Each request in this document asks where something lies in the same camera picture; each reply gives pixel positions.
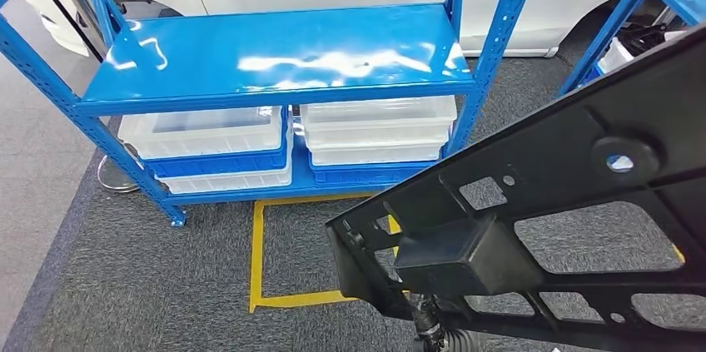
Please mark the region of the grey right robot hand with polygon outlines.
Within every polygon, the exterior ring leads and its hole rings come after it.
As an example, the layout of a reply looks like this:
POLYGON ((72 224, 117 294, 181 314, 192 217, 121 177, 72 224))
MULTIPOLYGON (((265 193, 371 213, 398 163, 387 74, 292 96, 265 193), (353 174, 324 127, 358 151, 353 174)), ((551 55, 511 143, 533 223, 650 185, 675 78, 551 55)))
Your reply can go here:
POLYGON ((416 337, 412 350, 439 352, 445 347, 445 332, 438 319, 438 305, 433 295, 408 294, 416 337))

